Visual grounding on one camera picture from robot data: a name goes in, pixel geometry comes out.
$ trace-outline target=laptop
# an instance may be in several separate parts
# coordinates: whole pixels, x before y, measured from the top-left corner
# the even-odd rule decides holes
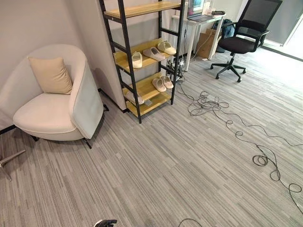
[[[187,18],[196,22],[204,22],[212,19],[213,16],[202,15],[204,0],[189,0]]]

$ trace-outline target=throw pillow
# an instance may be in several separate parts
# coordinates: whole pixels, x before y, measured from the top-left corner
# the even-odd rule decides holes
[[[28,57],[33,73],[45,93],[69,95],[72,89],[71,78],[63,58],[37,59]]]

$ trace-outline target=armchair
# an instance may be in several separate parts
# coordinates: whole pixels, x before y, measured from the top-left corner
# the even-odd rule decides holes
[[[43,93],[28,62],[23,59],[0,92],[0,110],[33,137],[46,140],[79,140],[93,136],[103,104],[84,53],[77,47],[55,44],[28,56],[63,57],[73,81],[70,95]]]

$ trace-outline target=cardboard box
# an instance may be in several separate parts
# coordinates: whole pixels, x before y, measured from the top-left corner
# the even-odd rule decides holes
[[[216,30],[207,29],[206,33],[200,34],[200,38],[199,38],[199,41],[197,44],[197,56],[202,57],[202,58],[208,58],[210,50],[213,45],[215,32],[216,32]],[[221,39],[221,36],[219,36],[216,41],[212,56],[214,55],[215,50],[217,49],[217,45],[218,45],[218,42],[220,39]]]

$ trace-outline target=door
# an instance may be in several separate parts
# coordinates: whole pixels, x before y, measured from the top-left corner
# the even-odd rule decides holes
[[[268,26],[266,39],[284,45],[298,25],[303,13],[303,0],[284,0]]]

